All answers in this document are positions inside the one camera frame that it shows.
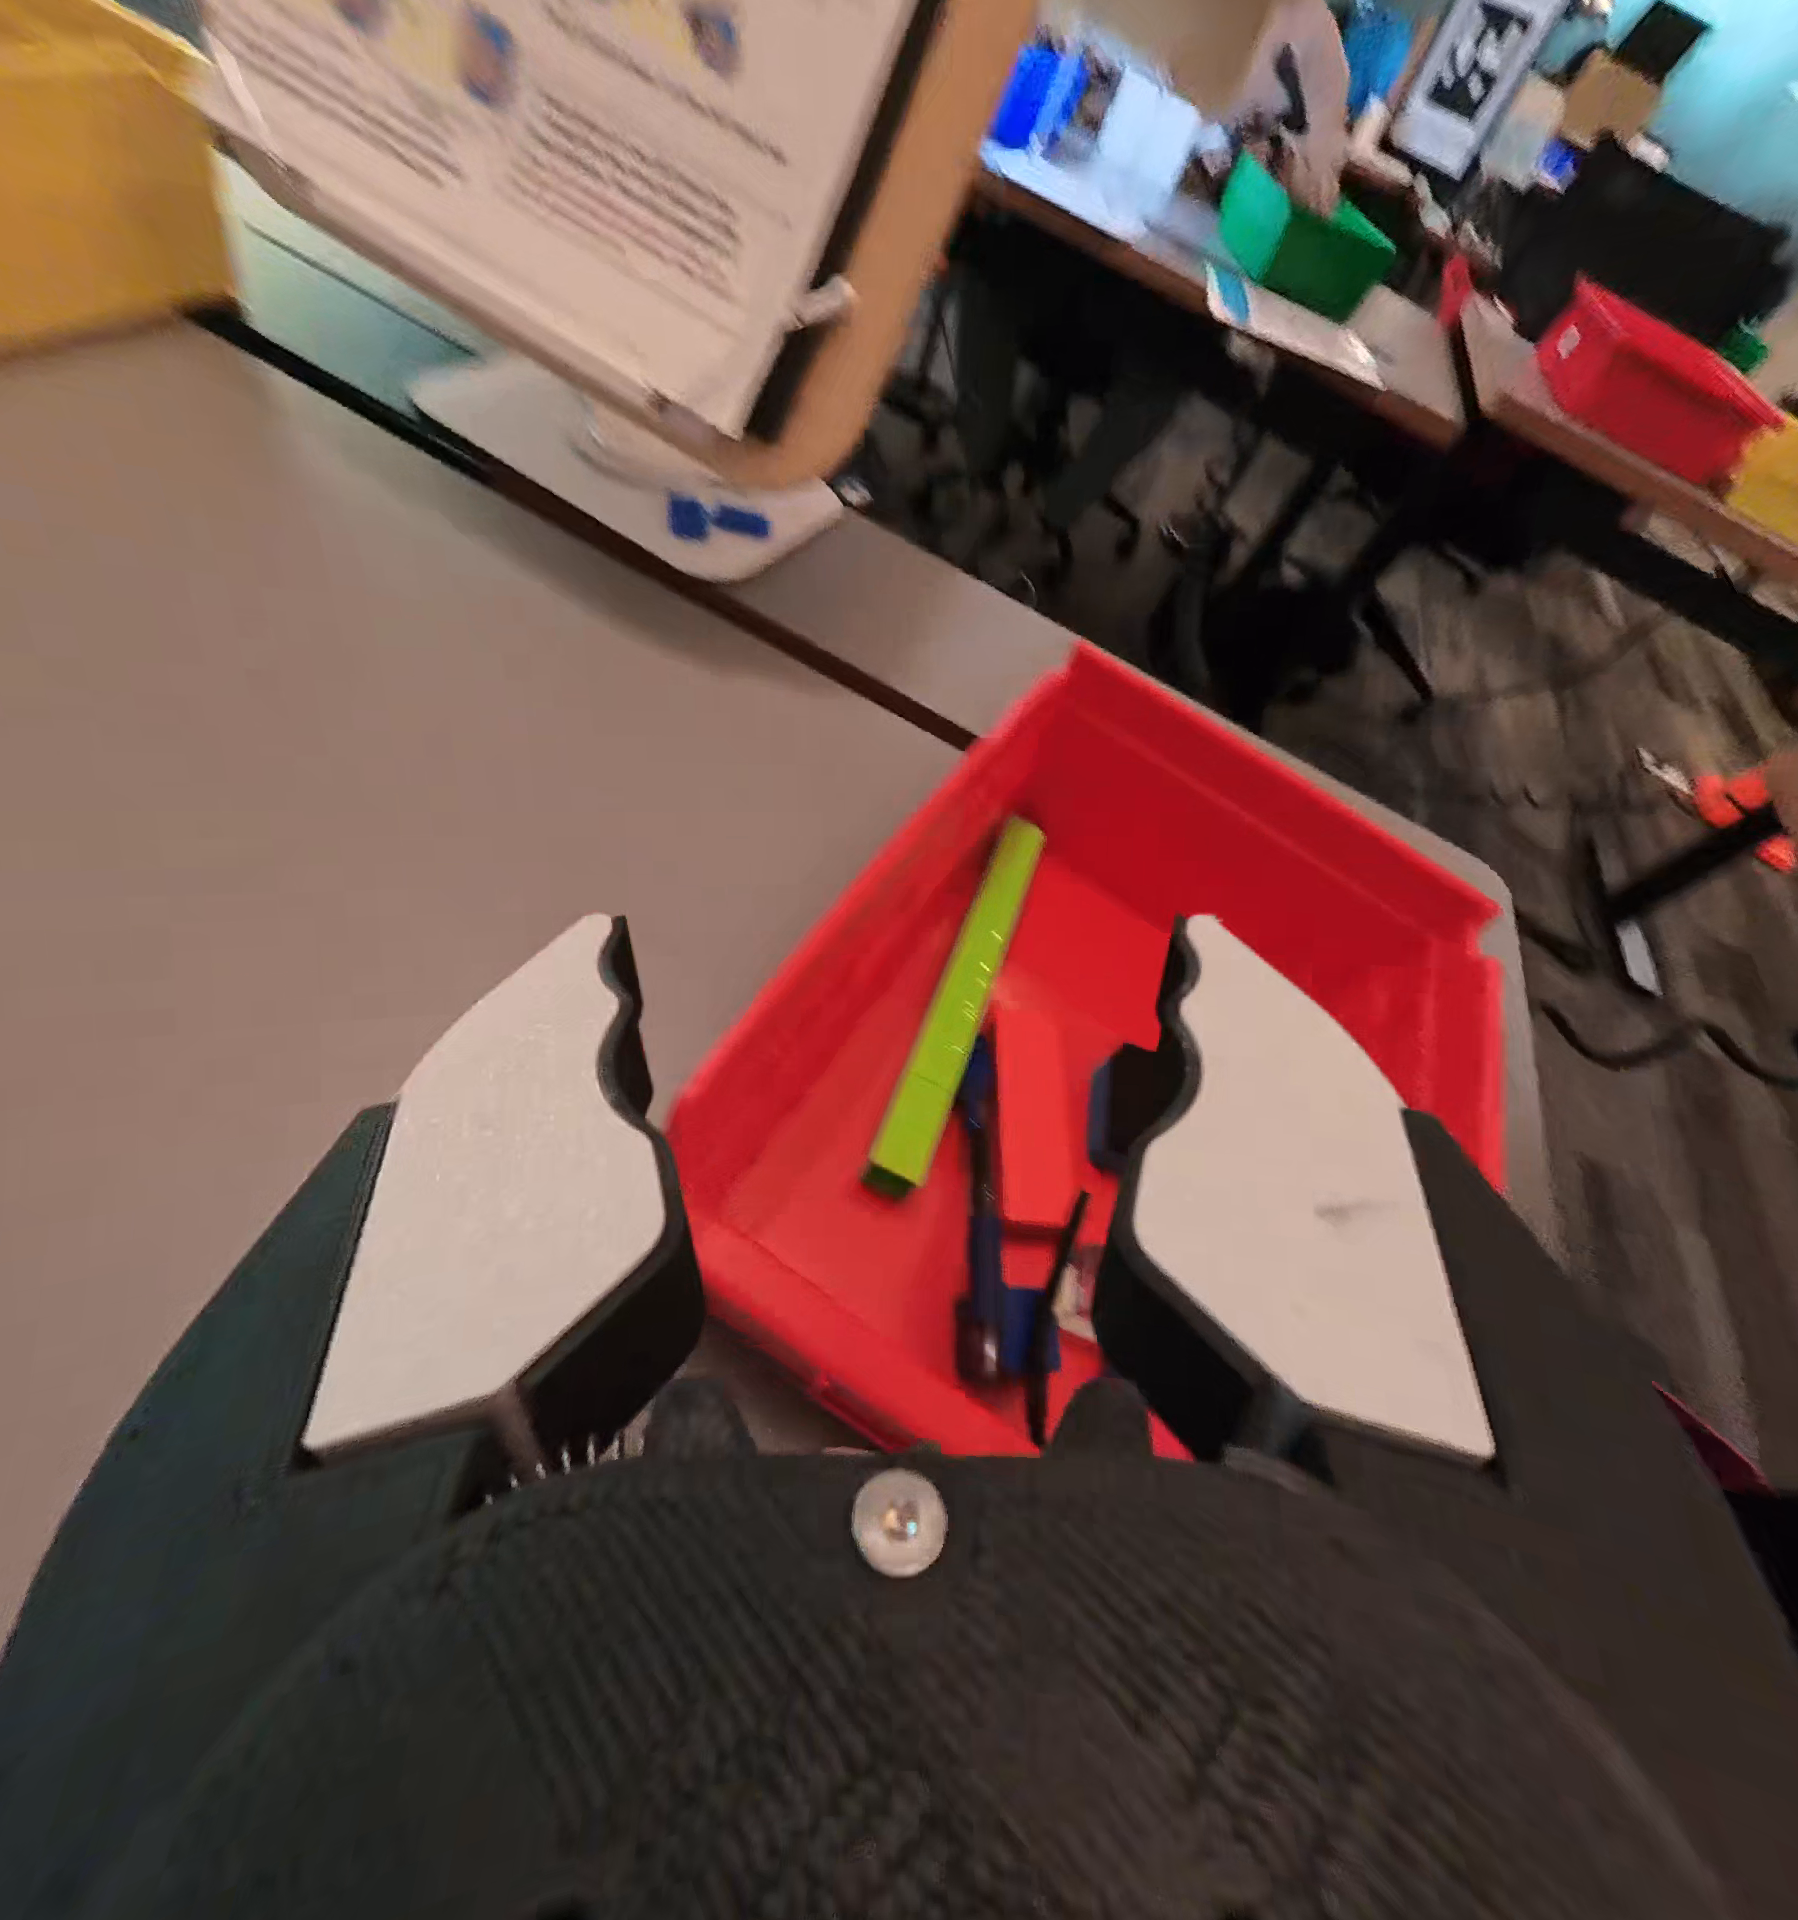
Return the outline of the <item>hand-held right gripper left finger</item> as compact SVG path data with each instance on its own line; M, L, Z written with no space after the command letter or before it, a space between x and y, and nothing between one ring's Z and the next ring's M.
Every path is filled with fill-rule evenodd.
M695 1353L706 1302L624 916L586 916L399 1089L302 1450L442 1433L503 1473L591 1458Z

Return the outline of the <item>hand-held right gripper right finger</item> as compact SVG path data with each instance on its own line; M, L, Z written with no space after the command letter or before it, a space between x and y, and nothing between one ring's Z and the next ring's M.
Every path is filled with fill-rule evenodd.
M1116 1053L1096 1273L1106 1365L1200 1460L1325 1431L1466 1469L1497 1444L1403 1102L1212 916L1174 924L1153 1050Z

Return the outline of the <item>red plastic bin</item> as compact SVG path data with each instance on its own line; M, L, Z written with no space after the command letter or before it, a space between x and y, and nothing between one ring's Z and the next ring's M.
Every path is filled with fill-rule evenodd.
M1046 836L996 999L1052 1038L1033 1092L1056 1215L1113 1179L1088 1090L1157 1044L1174 923L1212 916L1345 1030L1402 1102L1507 1182L1506 893L1255 737L1092 646L1033 683L815 920L672 1105L712 1311L873 1445L1027 1453L1006 1386L955 1365L970 1173L864 1179L880 1122L1010 820Z
M1718 351L1585 273L1534 362L1561 414L1710 492L1728 487L1751 445L1784 424Z

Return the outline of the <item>yellow plastic bin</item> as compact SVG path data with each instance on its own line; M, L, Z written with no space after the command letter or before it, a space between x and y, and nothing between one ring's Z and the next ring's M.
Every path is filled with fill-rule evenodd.
M0 2L0 362L235 302L205 70L120 3Z

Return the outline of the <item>blue pen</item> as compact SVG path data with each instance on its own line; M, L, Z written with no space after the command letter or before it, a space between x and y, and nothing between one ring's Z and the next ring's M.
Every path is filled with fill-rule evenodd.
M994 1386L1024 1369L1024 1311L1004 1276L1004 1215L999 1190L999 1062L984 1029L957 1095L967 1168L967 1278L955 1308L955 1365L971 1386Z

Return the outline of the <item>lime green ruler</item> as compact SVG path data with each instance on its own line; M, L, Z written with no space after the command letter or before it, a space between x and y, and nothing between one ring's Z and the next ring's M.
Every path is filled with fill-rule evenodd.
M1032 820L1008 818L993 847L864 1168L880 1195L910 1195L931 1171L1046 843Z

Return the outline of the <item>wood-edged work table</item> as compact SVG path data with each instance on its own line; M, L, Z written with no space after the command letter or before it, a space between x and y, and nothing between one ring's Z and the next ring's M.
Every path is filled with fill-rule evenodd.
M1536 349L1527 343L1495 301L1473 293L1460 317L1457 338L1484 420L1567 468L1596 489L1625 501L1621 531L1661 515L1694 537L1751 565L1751 572L1798 589L1798 546L1779 537L1725 497L1690 483L1646 457L1612 443L1582 420L1566 415L1538 367Z
M1469 409L1449 337L1432 312L1391 289L1371 290L1340 327L1247 289L1247 322L1240 324L1227 305L1212 309L1212 266L1200 248L1140 216L1131 193L1099 160L1058 163L985 138L973 200L1046 231L1210 327L1264 346L1418 445L1447 451L1463 434Z

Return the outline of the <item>green plastic bin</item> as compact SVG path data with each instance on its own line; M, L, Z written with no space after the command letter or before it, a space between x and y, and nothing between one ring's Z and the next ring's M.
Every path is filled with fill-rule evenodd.
M1316 213L1251 153L1227 175L1218 238L1251 283L1332 322L1351 322L1399 257L1391 234L1355 203L1341 200L1332 213Z

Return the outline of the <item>printed instruction sheet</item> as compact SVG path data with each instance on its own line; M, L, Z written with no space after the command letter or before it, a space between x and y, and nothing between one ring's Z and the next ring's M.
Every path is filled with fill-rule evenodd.
M931 3L201 3L224 131L490 330L776 441Z

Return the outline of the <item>blue plastic bin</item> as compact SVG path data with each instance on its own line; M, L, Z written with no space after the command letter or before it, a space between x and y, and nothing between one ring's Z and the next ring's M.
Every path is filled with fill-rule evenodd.
M1001 152L1043 153L1078 124L1092 90L1118 76L1118 61L1089 42L1033 36L1006 80L988 141Z

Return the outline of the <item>black white marker sign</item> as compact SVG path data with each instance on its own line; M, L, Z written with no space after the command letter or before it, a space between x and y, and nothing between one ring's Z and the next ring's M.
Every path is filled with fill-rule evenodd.
M1463 179L1570 2L1454 2L1414 70L1387 143L1414 170Z

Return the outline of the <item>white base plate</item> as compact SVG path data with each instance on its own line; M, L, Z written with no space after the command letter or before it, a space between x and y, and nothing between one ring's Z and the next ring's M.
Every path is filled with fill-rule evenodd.
M827 481L760 487L724 477L522 354L426 371L411 396L433 426L695 582L750 582L846 517L846 503ZM774 533L766 542L675 540L670 492L743 501L772 517Z

